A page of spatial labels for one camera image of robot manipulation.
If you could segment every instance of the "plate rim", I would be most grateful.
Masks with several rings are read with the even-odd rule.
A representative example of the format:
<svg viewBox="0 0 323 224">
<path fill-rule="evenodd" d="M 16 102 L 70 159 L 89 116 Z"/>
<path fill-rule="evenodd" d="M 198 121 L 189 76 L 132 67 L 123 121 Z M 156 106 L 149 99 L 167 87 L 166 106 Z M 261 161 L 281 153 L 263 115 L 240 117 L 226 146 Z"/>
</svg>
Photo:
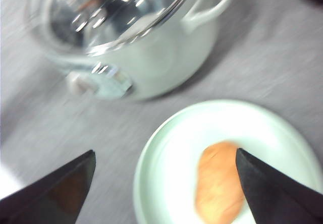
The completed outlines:
<svg viewBox="0 0 323 224">
<path fill-rule="evenodd" d="M 170 121 L 172 121 L 174 118 L 178 117 L 179 115 L 182 115 L 188 111 L 191 111 L 195 108 L 201 107 L 201 106 L 206 106 L 206 105 L 210 105 L 210 104 L 234 104 L 234 105 L 239 105 L 239 106 L 246 106 L 248 108 L 252 108 L 255 109 L 257 111 L 259 111 L 262 114 L 266 114 L 268 116 L 270 116 L 271 119 L 274 119 L 275 122 L 278 122 L 280 125 L 284 125 L 284 127 L 288 130 L 288 132 L 291 132 L 292 135 L 297 136 L 298 138 L 300 138 L 305 144 L 303 145 L 304 149 L 300 149 L 301 153 L 303 154 L 303 157 L 306 159 L 306 161 L 309 163 L 309 165 L 312 166 L 312 173 L 316 173 L 317 175 L 319 175 L 317 178 L 314 178 L 314 180 L 316 181 L 315 185 L 318 188 L 318 191 L 320 193 L 323 192 L 323 169 L 320 165 L 320 162 L 317 159 L 316 154 L 314 153 L 311 145 L 308 143 L 308 141 L 305 139 L 305 137 L 292 125 L 290 124 L 287 120 L 285 120 L 284 118 L 280 117 L 277 113 L 275 113 L 274 111 L 267 109 L 261 105 L 255 104 L 255 103 L 250 103 L 247 101 L 243 101 L 243 100 L 235 100 L 235 99 L 215 99 L 215 100 L 207 100 L 207 101 L 203 101 L 203 102 L 199 102 L 199 103 L 195 103 L 192 105 L 189 105 L 181 110 L 179 110 L 178 112 L 176 112 L 175 114 L 173 114 L 172 116 L 170 116 L 168 119 L 166 119 L 155 131 L 154 133 L 150 136 L 150 138 L 148 139 L 147 143 L 145 144 L 144 148 L 142 149 L 141 153 L 140 153 L 140 157 L 138 159 L 137 162 L 137 166 L 135 169 L 135 175 L 134 175 L 134 181 L 133 181 L 133 206 L 134 206 L 134 211 L 135 211 L 135 215 L 136 215 L 136 219 L 137 222 L 139 224 L 146 224 L 148 223 L 146 218 L 145 218 L 145 214 L 144 214 L 144 210 L 143 210 L 143 205 L 140 199 L 140 177 L 141 177 L 141 172 L 142 172 L 142 165 L 143 165 L 143 161 L 145 159 L 146 153 L 149 149 L 149 147 L 151 146 L 151 143 L 153 141 L 153 139 L 155 138 L 155 136 L 159 133 L 159 131 L 165 127 Z"/>
</svg>

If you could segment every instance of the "pot handle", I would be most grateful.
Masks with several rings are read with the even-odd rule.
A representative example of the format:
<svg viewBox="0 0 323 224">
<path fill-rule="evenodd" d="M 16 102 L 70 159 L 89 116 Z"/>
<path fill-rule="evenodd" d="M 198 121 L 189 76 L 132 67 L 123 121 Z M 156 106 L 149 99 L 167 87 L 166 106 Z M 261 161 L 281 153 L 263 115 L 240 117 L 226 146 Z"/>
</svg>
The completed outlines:
<svg viewBox="0 0 323 224">
<path fill-rule="evenodd" d="M 211 9 L 196 12 L 202 2 L 203 0 L 197 0 L 182 20 L 184 28 L 188 33 L 193 32 L 200 25 L 218 17 L 229 6 L 231 0 L 221 0 Z"/>
</svg>

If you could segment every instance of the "pot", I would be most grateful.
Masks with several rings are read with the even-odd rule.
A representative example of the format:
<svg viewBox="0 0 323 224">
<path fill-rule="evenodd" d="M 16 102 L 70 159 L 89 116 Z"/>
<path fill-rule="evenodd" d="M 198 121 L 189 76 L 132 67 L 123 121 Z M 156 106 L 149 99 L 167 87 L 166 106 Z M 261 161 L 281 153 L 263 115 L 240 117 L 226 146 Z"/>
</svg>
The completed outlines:
<svg viewBox="0 0 323 224">
<path fill-rule="evenodd" d="M 145 99 L 198 70 L 230 1 L 30 0 L 28 21 L 72 92 Z"/>
</svg>

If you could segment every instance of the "gray tablecloth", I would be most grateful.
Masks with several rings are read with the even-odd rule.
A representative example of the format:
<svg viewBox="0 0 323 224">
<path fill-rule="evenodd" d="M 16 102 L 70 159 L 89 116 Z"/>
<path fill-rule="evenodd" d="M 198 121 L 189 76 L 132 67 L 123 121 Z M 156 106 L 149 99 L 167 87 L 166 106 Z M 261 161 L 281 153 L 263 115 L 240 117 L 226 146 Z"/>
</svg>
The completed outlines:
<svg viewBox="0 0 323 224">
<path fill-rule="evenodd" d="M 294 125 L 323 163 L 323 8 L 309 0 L 233 0 L 202 68 L 143 102 L 72 96 L 25 33 L 26 0 L 1 0 L 1 158 L 24 184 L 88 149 L 97 167 L 78 223 L 135 223 L 132 181 L 147 139 L 210 99 L 263 105 Z"/>
</svg>

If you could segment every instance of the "pot lid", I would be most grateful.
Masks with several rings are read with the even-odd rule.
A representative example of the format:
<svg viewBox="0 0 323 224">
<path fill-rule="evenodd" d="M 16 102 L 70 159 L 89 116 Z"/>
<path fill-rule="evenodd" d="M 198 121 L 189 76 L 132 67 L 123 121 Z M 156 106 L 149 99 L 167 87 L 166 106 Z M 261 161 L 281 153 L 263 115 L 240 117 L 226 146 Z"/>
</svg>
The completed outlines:
<svg viewBox="0 0 323 224">
<path fill-rule="evenodd" d="M 42 44 L 66 53 L 103 54 L 135 41 L 184 0 L 31 0 L 28 19 Z"/>
</svg>

